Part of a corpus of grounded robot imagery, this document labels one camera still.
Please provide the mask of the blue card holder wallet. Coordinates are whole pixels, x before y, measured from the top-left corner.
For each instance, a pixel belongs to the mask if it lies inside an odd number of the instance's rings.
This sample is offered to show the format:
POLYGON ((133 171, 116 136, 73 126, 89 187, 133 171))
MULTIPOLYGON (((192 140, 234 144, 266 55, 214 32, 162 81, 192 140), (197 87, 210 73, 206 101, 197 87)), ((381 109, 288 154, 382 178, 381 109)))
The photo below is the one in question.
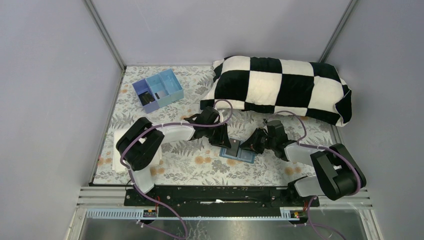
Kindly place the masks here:
POLYGON ((232 156, 227 155, 227 153, 226 153, 227 149, 228 148, 224 148, 224 147, 221 148, 219 156, 223 157, 223 158, 231 159, 231 160, 244 162, 244 163, 249 163, 249 164, 254 163, 256 154, 254 154, 253 152, 239 148, 237 157, 232 157, 232 156))

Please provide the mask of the black and white checkered pillow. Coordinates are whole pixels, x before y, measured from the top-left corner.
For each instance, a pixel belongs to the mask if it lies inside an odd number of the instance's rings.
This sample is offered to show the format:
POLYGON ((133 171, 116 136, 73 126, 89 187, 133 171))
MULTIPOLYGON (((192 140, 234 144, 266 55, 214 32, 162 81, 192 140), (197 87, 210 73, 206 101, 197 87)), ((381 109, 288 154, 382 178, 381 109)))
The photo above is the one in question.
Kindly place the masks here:
POLYGON ((234 55, 212 64, 206 107, 317 119, 343 127, 352 119, 352 90, 328 63, 234 55))

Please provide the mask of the black VIP credit card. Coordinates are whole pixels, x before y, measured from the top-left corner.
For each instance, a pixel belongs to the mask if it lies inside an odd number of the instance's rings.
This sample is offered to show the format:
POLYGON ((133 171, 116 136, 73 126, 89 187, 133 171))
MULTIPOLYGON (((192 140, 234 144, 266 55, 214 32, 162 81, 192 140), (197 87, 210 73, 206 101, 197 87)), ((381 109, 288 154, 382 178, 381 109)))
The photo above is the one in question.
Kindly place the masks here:
POLYGON ((138 95, 138 98, 141 102, 142 106, 146 106, 155 101, 154 97, 151 95, 149 91, 145 91, 138 95))

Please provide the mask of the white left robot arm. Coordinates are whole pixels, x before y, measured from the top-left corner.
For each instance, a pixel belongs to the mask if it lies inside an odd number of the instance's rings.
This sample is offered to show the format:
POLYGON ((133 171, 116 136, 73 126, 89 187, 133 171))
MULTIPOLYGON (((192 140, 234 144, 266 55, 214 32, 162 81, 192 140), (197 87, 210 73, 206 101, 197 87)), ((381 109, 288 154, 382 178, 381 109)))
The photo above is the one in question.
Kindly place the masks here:
POLYGON ((208 138, 212 146, 230 148, 228 121, 213 107, 179 122, 153 124, 141 117, 117 138, 119 162, 128 170, 134 188, 146 194, 155 186, 150 168, 163 144, 208 138))

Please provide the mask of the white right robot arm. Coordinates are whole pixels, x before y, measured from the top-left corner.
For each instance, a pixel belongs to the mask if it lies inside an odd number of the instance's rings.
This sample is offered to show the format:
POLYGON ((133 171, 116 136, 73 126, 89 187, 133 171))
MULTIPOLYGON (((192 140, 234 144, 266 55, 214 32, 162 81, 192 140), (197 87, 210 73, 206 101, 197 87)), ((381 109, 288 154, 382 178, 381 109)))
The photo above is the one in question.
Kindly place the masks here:
POLYGON ((264 128, 258 127, 240 148, 257 155, 271 150, 283 161, 312 166, 313 176, 288 183, 287 189, 296 197, 324 195, 335 201, 355 195, 367 184, 365 175, 343 144, 326 147, 298 143, 289 139, 279 120, 267 122, 264 128))

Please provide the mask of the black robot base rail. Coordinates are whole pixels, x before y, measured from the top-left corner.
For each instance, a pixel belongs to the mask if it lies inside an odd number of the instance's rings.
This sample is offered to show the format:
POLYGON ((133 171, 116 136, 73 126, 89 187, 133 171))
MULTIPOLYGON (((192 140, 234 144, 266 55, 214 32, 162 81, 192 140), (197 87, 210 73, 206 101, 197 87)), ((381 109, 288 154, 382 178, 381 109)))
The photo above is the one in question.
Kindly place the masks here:
POLYGON ((319 207, 319 200, 311 197, 296 197, 286 187, 275 186, 176 186, 156 185, 145 198, 135 189, 126 190, 124 206, 165 208, 152 201, 155 199, 174 211, 200 206, 240 206, 242 208, 294 208, 304 210, 308 204, 319 207))

